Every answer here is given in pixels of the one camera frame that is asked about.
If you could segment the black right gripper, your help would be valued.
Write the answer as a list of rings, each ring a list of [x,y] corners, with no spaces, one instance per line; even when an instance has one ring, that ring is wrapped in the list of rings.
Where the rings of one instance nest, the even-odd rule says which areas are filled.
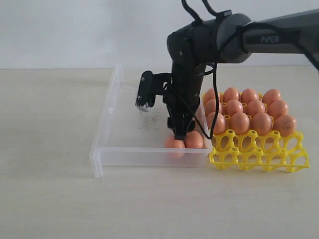
[[[200,105],[199,96],[192,97],[190,101],[181,96],[168,94],[163,96],[169,117],[167,127],[172,130],[174,139],[185,140],[187,133],[194,131],[194,115]]]

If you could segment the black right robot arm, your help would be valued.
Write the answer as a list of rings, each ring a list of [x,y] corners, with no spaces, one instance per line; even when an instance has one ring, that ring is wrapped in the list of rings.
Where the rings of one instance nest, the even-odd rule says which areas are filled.
[[[167,38],[172,59],[167,87],[167,126],[178,140],[194,129],[193,116],[205,68],[237,64],[253,53],[303,54],[319,65],[319,11],[309,10],[262,21],[241,13],[220,13],[215,19],[194,22]]]

